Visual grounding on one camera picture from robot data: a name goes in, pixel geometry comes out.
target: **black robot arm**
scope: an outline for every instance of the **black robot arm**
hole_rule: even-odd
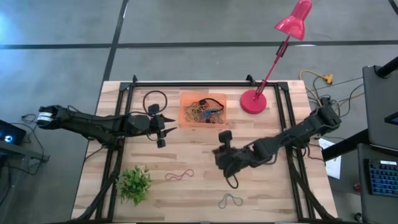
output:
[[[218,135],[220,142],[224,144],[213,151],[216,165],[223,170],[226,178],[231,177],[247,166],[257,167],[270,161],[282,146],[303,148],[311,136],[334,131],[340,123],[341,120],[333,111],[331,104],[325,103],[324,106],[312,111],[310,116],[298,125],[274,137],[257,139],[241,149],[231,147],[232,133],[229,130],[224,131]]]
[[[156,111],[156,108],[159,110],[158,105],[152,105],[149,111]],[[156,134],[158,147],[164,147],[164,137],[175,129],[163,130],[165,123],[174,120],[165,118],[162,114],[95,116],[60,105],[41,106],[39,112],[38,127],[73,131],[85,138],[94,138],[106,147],[117,146],[121,138],[150,134]]]

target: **blue keyboard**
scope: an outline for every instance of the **blue keyboard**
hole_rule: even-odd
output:
[[[398,197],[398,162],[366,159],[369,172],[369,193]]]

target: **potted plant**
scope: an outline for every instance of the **potted plant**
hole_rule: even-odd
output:
[[[125,169],[119,176],[119,180],[116,180],[116,188],[120,191],[121,203],[124,200],[127,202],[133,200],[134,206],[137,206],[146,199],[146,193],[151,182],[147,168],[142,171],[136,165],[135,169]]]

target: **concrete floor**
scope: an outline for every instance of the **concrete floor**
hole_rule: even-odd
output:
[[[296,0],[130,0],[119,43],[281,41],[274,24]],[[0,45],[110,44],[122,0],[2,0]],[[305,40],[397,40],[398,17],[388,0],[313,0],[305,21]],[[190,49],[118,49],[110,80],[262,79],[277,47]],[[382,65],[397,56],[398,45],[293,46],[276,66],[271,80],[295,80],[299,71],[332,73],[334,82],[362,75],[365,65]],[[0,50],[0,119],[17,122],[39,106],[73,105],[94,113],[109,49]],[[313,75],[305,75],[307,85]],[[320,90],[336,100],[349,96],[362,80]],[[318,86],[325,86],[322,81]],[[344,113],[348,105],[343,106]],[[364,98],[353,100],[351,113],[330,136],[346,138],[367,127]],[[68,220],[87,141],[68,131],[37,130],[50,161],[17,188],[5,223]],[[39,150],[37,143],[26,147]],[[340,218],[352,220],[360,198],[356,153],[343,156],[342,180],[330,179]]]

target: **wooden table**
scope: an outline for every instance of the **wooden table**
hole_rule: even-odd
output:
[[[289,83],[296,122],[301,122],[310,113],[304,83],[302,81],[287,82]],[[120,82],[104,83],[97,115],[114,114],[119,84]],[[154,89],[149,87],[135,88],[131,111],[142,111],[143,96]],[[174,123],[167,123],[166,128],[178,127],[181,91],[204,91],[227,94],[227,125],[225,129],[232,130],[233,146],[241,147],[257,138],[274,136],[281,132],[273,88],[267,87],[264,90],[264,94],[267,96],[267,108],[257,115],[247,114],[240,108],[239,98],[248,89],[247,87],[160,87],[156,89],[163,91],[169,99],[168,107],[163,114],[168,118],[177,120]],[[289,124],[284,99],[285,97],[282,95],[285,117]],[[146,105],[153,103],[159,103],[162,107],[164,104],[163,96],[150,95],[147,98]],[[284,147],[278,152],[276,164],[260,166],[255,169],[248,167],[238,173],[236,177],[239,180],[239,189],[233,190],[226,183],[222,170],[219,170],[215,165],[214,155],[211,153],[213,149],[220,145],[218,133],[222,130],[216,128],[178,128],[165,138],[167,146],[162,149],[158,149],[156,143],[148,140],[146,136],[128,138],[123,155],[122,170],[133,169],[135,165],[140,167],[146,165],[154,181],[147,200],[137,207],[134,207],[132,202],[121,204],[118,197],[113,220],[115,222],[297,221]],[[91,154],[100,147],[97,142],[91,142],[87,154]],[[322,158],[322,154],[317,147],[311,147],[311,155]],[[105,157],[106,150],[102,150],[85,162],[72,218],[82,214],[98,193]],[[309,159],[307,156],[305,156],[304,161],[311,190],[328,212],[336,217],[336,208],[324,163]],[[193,169],[195,175],[193,177],[185,176],[180,182],[165,180],[166,173],[182,174],[186,169]],[[220,209],[218,202],[226,193],[243,198],[243,205],[237,207],[229,198],[227,207]],[[306,205],[301,191],[300,197],[306,216]],[[104,217],[108,211],[108,202],[109,196],[104,201]]]

